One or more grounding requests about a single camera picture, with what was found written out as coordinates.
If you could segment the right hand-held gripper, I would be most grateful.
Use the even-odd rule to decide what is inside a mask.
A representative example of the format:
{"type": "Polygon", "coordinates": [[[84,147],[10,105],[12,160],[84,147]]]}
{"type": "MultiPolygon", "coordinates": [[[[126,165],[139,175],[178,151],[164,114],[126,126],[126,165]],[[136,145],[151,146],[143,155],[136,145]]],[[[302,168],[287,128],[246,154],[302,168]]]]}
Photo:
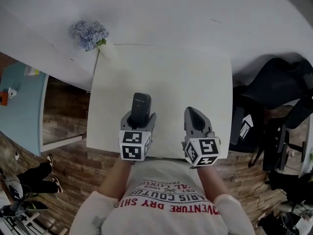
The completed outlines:
{"type": "Polygon", "coordinates": [[[192,168],[213,165],[220,157],[220,138],[215,136],[209,118],[191,106],[184,112],[186,136],[182,142],[185,160],[192,168]]]}

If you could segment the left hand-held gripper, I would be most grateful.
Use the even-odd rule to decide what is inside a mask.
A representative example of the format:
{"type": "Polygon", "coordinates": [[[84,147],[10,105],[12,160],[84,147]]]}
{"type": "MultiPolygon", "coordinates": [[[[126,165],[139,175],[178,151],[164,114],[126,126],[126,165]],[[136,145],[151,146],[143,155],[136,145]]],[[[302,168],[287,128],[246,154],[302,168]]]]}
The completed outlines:
{"type": "Polygon", "coordinates": [[[145,128],[133,129],[129,124],[132,111],[128,111],[120,122],[119,149],[122,160],[143,161],[151,148],[152,133],[157,115],[151,114],[145,128]]]}

